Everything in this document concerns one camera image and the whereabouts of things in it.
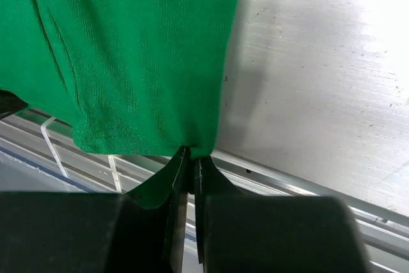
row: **green garment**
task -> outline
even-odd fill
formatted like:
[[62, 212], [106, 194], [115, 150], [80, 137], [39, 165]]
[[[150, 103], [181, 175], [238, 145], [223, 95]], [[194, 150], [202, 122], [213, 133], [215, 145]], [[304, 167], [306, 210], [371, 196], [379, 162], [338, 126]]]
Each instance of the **green garment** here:
[[0, 0], [0, 90], [101, 154], [215, 146], [237, 0]]

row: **white strip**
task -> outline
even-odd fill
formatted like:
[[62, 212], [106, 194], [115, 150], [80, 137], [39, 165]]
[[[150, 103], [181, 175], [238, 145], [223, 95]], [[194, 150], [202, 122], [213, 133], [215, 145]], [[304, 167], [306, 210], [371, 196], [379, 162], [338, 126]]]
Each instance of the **white strip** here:
[[54, 157], [55, 161], [57, 162], [58, 168], [61, 171], [61, 173], [64, 175], [64, 177], [68, 178], [68, 175], [65, 171], [65, 168], [63, 167], [63, 164], [61, 163], [61, 159], [58, 156], [58, 153], [56, 151], [56, 149], [54, 148], [54, 145], [51, 143], [49, 134], [47, 132], [47, 126], [50, 125], [56, 118], [49, 118], [47, 121], [45, 121], [44, 123], [42, 123], [42, 125], [40, 126], [40, 130], [41, 133], [43, 134], [44, 140], [47, 143], [52, 156]]
[[108, 161], [109, 161], [109, 166], [111, 167], [112, 177], [114, 178], [116, 192], [122, 194], [122, 186], [121, 186], [120, 176], [119, 176], [118, 172], [116, 171], [115, 156], [114, 155], [108, 155]]

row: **green cloth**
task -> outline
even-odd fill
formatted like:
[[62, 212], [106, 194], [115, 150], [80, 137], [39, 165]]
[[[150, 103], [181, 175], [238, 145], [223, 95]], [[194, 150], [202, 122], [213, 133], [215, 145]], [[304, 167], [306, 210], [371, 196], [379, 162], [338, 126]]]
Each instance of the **green cloth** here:
[[101, 154], [215, 146], [237, 0], [0, 0], [0, 89]]

